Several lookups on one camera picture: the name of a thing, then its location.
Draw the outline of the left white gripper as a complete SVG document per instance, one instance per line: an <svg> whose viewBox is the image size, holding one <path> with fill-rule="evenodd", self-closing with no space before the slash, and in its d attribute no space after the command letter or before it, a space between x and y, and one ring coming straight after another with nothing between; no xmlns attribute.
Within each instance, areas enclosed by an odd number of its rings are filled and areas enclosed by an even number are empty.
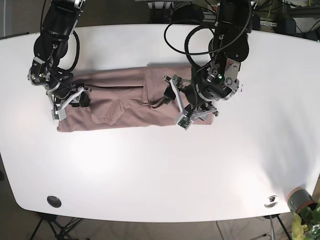
<svg viewBox="0 0 320 240"><path fill-rule="evenodd" d="M196 120L206 121L209 117L217 117L219 112L212 100L201 100L192 80L178 75L164 75L167 83L162 103L173 103L178 110L174 123L187 130Z"/></svg>

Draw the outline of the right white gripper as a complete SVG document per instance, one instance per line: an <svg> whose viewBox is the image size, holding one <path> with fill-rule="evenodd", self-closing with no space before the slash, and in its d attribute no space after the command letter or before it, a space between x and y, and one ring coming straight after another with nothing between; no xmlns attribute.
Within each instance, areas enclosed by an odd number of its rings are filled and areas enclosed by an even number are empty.
<svg viewBox="0 0 320 240"><path fill-rule="evenodd" d="M67 97L63 99L57 98L50 91L46 92L52 106L51 116L52 119L62 121L67 117L66 107L71 105L73 108L86 108L90 105L90 98L88 93L91 92L89 87L78 86L76 91L70 92Z"/></svg>

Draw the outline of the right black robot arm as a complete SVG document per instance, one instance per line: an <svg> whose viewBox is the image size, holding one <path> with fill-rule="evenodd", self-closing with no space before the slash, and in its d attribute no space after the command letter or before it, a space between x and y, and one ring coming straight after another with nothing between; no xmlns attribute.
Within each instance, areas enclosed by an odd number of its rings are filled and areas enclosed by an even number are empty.
<svg viewBox="0 0 320 240"><path fill-rule="evenodd" d="M73 70L80 56L80 39L75 31L86 2L84 0L53 0L47 13L41 14L40 35L33 47L34 58L28 80L46 90L52 105L52 118L62 121L67 117L66 107L88 107L91 89L84 83L73 83ZM68 41L74 36L76 54L68 69L59 67L68 51Z"/></svg>

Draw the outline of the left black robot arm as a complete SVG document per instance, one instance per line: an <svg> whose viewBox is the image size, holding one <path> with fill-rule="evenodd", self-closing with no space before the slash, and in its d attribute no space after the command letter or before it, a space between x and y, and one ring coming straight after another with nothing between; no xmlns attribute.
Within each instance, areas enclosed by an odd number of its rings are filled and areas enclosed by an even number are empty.
<svg viewBox="0 0 320 240"><path fill-rule="evenodd" d="M168 83L163 102L176 101L179 113L176 125L187 130L197 119L218 116L215 102L226 101L235 95L240 82L241 63L249 55L248 34L252 31L253 6L249 0L222 0L217 8L215 25L200 22L189 32L182 54L191 64L191 78L178 75L164 76ZM191 37L203 29L209 29L213 38L207 54L210 60L200 66L194 62L195 53L189 51Z"/></svg>

